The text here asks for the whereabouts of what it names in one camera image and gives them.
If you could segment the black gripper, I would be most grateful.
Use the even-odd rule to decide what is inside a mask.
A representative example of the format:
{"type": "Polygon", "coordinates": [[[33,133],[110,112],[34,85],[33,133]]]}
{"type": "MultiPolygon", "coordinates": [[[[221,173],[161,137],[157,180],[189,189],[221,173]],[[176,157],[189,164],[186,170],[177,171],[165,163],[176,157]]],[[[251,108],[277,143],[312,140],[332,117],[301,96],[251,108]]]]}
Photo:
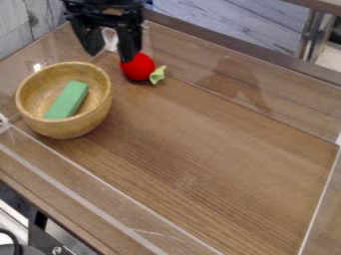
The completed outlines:
{"type": "Polygon", "coordinates": [[[144,47],[145,0],[62,0],[66,18],[86,52],[96,56],[106,46],[101,27],[117,28],[125,63],[144,47]]]}

